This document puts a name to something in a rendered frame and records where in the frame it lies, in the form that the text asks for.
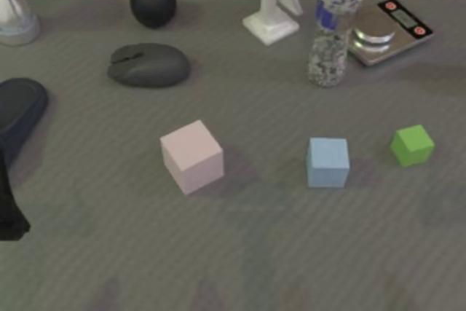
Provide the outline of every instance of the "gray table surface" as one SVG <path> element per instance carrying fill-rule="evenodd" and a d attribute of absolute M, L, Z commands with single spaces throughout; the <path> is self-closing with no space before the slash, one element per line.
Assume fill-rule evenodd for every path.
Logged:
<path fill-rule="evenodd" d="M 314 0 L 269 48 L 241 25 L 258 0 L 180 0 L 160 31 L 127 0 L 31 0 L 42 36 L 0 48 L 1 79 L 34 78 L 51 104 L 11 169 L 32 230 L 0 244 L 0 309 L 463 311 L 466 0 L 403 1 L 436 39 L 374 68 L 351 59 L 323 90 L 305 75 Z M 183 50 L 192 78 L 108 79 L 110 54 L 139 42 Z M 196 119 L 226 177 L 185 197 L 159 138 Z M 388 143 L 416 124 L 437 149 L 403 169 Z M 348 140 L 346 189 L 307 188 L 318 136 Z"/>

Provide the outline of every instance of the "black ball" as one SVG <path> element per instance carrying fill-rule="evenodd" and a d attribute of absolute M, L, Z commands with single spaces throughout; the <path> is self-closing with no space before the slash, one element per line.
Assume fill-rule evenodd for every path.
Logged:
<path fill-rule="evenodd" d="M 130 0 L 136 20 L 149 28 L 158 28 L 170 22 L 176 13 L 176 0 Z"/>

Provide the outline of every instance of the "digital scale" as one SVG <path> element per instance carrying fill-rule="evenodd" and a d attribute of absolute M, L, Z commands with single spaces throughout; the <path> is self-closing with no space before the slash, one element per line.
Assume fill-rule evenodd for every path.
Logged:
<path fill-rule="evenodd" d="M 349 50 L 373 66 L 432 37 L 433 30 L 398 0 L 386 0 L 357 13 Z"/>

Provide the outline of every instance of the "light blue cube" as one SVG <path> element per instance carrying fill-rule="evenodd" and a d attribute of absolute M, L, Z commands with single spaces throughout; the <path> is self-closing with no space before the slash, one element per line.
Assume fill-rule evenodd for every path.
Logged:
<path fill-rule="evenodd" d="M 311 138 L 307 151 L 309 187 L 343 188 L 350 174 L 348 143 L 344 138 Z"/>

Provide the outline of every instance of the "cube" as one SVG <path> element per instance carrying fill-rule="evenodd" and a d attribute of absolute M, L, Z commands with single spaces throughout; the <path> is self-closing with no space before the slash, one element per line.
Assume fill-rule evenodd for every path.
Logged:
<path fill-rule="evenodd" d="M 348 144 L 344 138 L 311 138 L 307 152 L 309 187 L 343 188 L 350 171 Z"/>
<path fill-rule="evenodd" d="M 198 120 L 160 138 L 165 167 L 184 194 L 224 176 L 224 151 Z"/>
<path fill-rule="evenodd" d="M 422 125 L 398 130 L 390 148 L 403 167 L 425 163 L 432 155 L 435 144 Z"/>

